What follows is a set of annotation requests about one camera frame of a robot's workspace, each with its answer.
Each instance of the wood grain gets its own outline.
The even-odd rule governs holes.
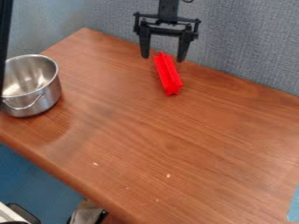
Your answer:
[[[190,62],[166,97],[138,46],[89,29],[42,54],[62,99],[32,118],[0,114],[1,142],[122,223],[287,223],[297,97]]]

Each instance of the metal pot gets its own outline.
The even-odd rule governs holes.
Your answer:
[[[34,116],[61,97],[58,66],[46,56],[29,54],[5,61],[2,111],[16,117]]]

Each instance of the red object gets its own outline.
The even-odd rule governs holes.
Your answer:
[[[153,56],[153,63],[162,83],[164,92],[166,95],[177,95],[182,87],[182,82],[170,56],[160,52],[157,56]]]

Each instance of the pot handle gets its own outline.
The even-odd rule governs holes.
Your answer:
[[[16,108],[13,106],[9,105],[8,101],[6,100],[2,100],[2,103],[5,104],[5,106],[9,108],[9,109],[13,109],[13,110],[22,110],[22,109],[28,109],[33,106],[33,104],[40,100],[40,98],[42,97],[42,94],[38,94],[36,99],[33,100],[33,102],[26,105],[25,107],[21,107],[21,108]]]

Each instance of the blue floor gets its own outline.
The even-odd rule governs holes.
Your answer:
[[[41,220],[64,224],[82,197],[0,144],[0,201],[16,203]]]

